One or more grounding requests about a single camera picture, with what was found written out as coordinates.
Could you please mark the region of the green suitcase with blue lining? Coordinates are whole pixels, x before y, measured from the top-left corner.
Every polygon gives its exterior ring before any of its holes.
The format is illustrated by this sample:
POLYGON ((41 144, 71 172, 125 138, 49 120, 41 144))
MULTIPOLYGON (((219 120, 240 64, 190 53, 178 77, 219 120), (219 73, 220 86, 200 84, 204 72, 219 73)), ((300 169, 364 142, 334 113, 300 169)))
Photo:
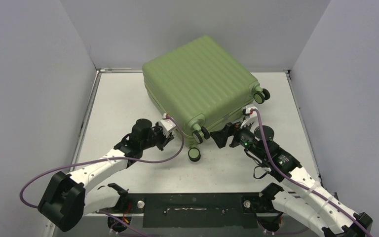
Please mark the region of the green suitcase with blue lining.
POLYGON ((242 109, 262 91, 258 79, 210 36, 202 36, 142 67, 144 85, 153 104, 182 129, 188 147, 192 132, 204 126, 221 129, 242 116, 242 109))

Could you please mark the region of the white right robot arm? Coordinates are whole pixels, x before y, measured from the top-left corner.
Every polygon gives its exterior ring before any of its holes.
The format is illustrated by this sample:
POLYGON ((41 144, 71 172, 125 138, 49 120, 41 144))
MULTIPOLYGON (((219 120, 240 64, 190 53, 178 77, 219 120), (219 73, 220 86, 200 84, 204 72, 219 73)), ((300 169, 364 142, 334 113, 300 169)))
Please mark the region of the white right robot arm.
POLYGON ((371 236, 372 218, 346 207, 323 188, 295 157, 274 142, 271 127, 250 128, 241 122, 227 123, 210 136, 219 148, 232 137, 230 147, 241 145, 245 154, 277 181, 260 192, 263 210, 285 213, 320 237, 371 236))

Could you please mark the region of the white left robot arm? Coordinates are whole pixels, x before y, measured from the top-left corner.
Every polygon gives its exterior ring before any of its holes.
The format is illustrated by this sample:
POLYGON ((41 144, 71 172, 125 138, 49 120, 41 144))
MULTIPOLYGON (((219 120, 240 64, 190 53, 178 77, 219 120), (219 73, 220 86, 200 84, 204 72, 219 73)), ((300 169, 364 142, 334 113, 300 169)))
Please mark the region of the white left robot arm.
POLYGON ((38 211, 61 231, 71 230, 83 216, 100 209, 122 212, 127 208, 128 192, 115 183, 102 185, 113 174, 142 161, 146 149, 163 150, 181 131, 172 117, 152 124, 148 119, 136 120, 130 133, 97 160, 83 162, 69 173, 55 173, 38 204, 38 211))

